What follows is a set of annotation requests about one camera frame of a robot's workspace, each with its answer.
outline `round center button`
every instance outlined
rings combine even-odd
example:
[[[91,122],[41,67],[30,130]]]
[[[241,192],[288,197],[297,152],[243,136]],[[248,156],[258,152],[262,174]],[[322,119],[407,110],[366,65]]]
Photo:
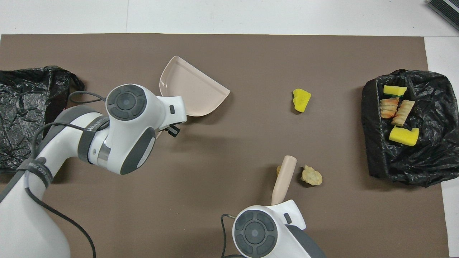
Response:
[[[117,106],[123,110],[129,110],[135,106],[135,97],[129,93],[123,93],[118,96]]]
[[[254,245],[263,241],[265,233],[263,226],[258,222],[251,222],[245,230],[246,239]]]

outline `trash bag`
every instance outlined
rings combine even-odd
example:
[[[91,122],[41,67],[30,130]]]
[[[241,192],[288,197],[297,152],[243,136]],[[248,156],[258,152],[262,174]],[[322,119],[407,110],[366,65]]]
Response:
[[[84,90],[75,74],[57,66],[0,71],[0,173],[15,172],[30,155],[34,134],[64,110],[71,86]]]
[[[419,128],[416,145],[389,140],[392,119],[380,113],[380,99],[389,98],[384,85],[407,87],[400,101],[415,101],[403,128]],[[424,187],[459,176],[458,107],[444,75],[400,69],[380,76],[364,86],[361,106],[371,176]]]

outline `white floor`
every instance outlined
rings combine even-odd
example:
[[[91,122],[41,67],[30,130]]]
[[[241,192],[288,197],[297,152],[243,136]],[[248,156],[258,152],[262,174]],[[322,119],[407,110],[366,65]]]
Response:
[[[0,0],[0,35],[140,32],[424,36],[429,69],[459,92],[459,31],[423,0]],[[442,191],[459,257],[459,179]]]

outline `brown surface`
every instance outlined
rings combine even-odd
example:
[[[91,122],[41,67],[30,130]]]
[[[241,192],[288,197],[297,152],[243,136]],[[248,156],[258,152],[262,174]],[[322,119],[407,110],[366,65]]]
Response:
[[[89,232],[98,257],[219,257],[220,215],[268,205],[284,155],[324,177],[306,188],[298,167],[286,198],[298,204],[306,232],[328,257],[448,256],[440,185],[407,187],[368,176],[360,124],[368,80],[399,68],[427,69],[422,38],[3,35],[0,69],[58,65],[101,95],[124,83],[159,94],[159,77],[174,55],[230,89],[223,104],[190,117],[176,139],[162,135],[138,171],[119,176],[71,159],[45,194]],[[312,93],[303,114],[292,107],[295,88]],[[89,257],[82,234],[55,221],[73,257]],[[227,254],[235,253],[228,237]]]

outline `yellow food piece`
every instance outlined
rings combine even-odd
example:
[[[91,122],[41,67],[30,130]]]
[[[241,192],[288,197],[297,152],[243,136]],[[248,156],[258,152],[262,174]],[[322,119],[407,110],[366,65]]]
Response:
[[[403,96],[407,90],[407,87],[398,87],[398,86],[389,86],[389,85],[384,85],[383,92],[384,94],[387,95],[393,95],[393,96]]]
[[[419,137],[419,128],[413,128],[410,130],[405,128],[394,127],[391,134],[389,135],[389,140],[399,142],[408,146],[416,145]]]
[[[398,107],[398,98],[380,100],[381,117],[392,118],[395,116]]]
[[[304,165],[304,170],[301,173],[301,180],[310,185],[320,185],[322,183],[322,175],[308,165]]]
[[[302,89],[296,89],[293,91],[293,104],[295,104],[295,110],[298,112],[304,112],[309,99],[311,99],[311,93]]]
[[[397,113],[395,113],[395,117],[394,119],[392,119],[391,124],[403,126],[413,106],[414,106],[414,101],[408,101],[408,100],[402,101],[402,104],[400,104],[400,107],[398,108]]]

